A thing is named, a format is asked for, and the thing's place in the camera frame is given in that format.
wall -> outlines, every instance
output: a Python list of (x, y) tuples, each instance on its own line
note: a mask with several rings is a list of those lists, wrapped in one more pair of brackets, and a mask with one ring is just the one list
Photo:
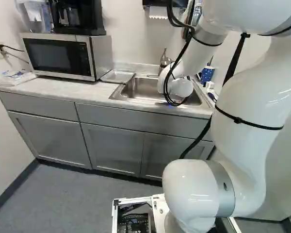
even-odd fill
[(183, 46), (180, 33), (174, 34), (179, 29), (167, 19), (150, 19), (142, 0), (102, 0), (102, 12), (117, 62), (159, 64), (164, 47), (176, 58)]
[[(21, 48), (18, 33), (24, 30), (22, 25), (14, 0), (0, 1), (0, 42)], [(0, 60), (0, 72), (20, 67), (26, 67), (25, 63), (19, 62), (16, 58)], [(31, 152), (0, 102), (0, 195), (32, 160)]]
[[(113, 58), (117, 62), (158, 64), (164, 47), (167, 55), (175, 60), (184, 40), (180, 29), (168, 20), (149, 19), (142, 0), (102, 0), (104, 25), (112, 35)], [(230, 32), (214, 55), (216, 68), (213, 80), (220, 93), (229, 62), (240, 39), (240, 33)], [(246, 40), (236, 72), (242, 71), (258, 60), (268, 49), (270, 38), (252, 35)]]

stainless steel sink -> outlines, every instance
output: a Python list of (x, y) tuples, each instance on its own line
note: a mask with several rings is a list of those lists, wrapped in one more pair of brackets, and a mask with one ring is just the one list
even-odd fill
[[(168, 105), (164, 95), (157, 92), (157, 82), (158, 78), (147, 77), (146, 75), (136, 75), (126, 84), (119, 85), (109, 99)], [(183, 105), (189, 105), (192, 107), (207, 105), (209, 109), (210, 107), (206, 103), (205, 99), (200, 98), (198, 93), (199, 91), (200, 90), (198, 87), (194, 87), (194, 92), (189, 96), (188, 100)], [(171, 98), (174, 101), (182, 100), (180, 97), (175, 95), (171, 95)]]

stainless steel microwave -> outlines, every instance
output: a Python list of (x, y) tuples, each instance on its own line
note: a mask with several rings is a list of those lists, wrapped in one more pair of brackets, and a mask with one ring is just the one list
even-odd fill
[(110, 35), (21, 33), (35, 74), (96, 81), (113, 68)]

gray countertop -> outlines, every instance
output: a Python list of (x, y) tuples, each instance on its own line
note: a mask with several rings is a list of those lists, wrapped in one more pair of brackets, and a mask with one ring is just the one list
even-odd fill
[(212, 109), (204, 109), (189, 106), (162, 106), (154, 103), (138, 103), (121, 100), (111, 100), (109, 96), (118, 87), (113, 83), (84, 83), (74, 81), (63, 81), (51, 78), (36, 78), (17, 86), (1, 86), (0, 91), (49, 98), (55, 100), (66, 100), (78, 103), (87, 103), (99, 106), (116, 107), (123, 109), (147, 111), (171, 114), (177, 116), (210, 118)]

black coffee maker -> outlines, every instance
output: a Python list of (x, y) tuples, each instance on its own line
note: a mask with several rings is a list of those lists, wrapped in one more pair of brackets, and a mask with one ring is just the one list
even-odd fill
[(77, 35), (105, 35), (101, 0), (48, 0), (54, 32)]

